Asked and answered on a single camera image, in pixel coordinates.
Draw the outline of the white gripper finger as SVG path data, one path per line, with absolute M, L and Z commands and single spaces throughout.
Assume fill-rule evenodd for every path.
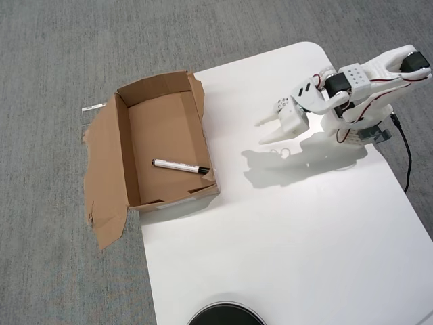
M 285 141 L 287 140 L 287 138 L 288 136 L 286 135 L 282 127 L 278 127 L 276 130 L 274 130 L 273 132 L 271 132 L 270 134 L 262 138 L 259 141 L 259 144 L 260 145 L 271 144 L 275 142 Z
M 256 127 L 264 125 L 265 123 L 277 120 L 279 118 L 279 111 L 270 111 L 265 116 L 260 117 L 254 124 Z

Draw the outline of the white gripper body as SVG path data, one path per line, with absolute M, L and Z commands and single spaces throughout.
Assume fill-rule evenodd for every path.
M 278 100 L 274 105 L 274 112 L 277 114 L 285 135 L 298 137 L 309 130 L 309 120 L 306 113 L 292 97 L 284 97 Z

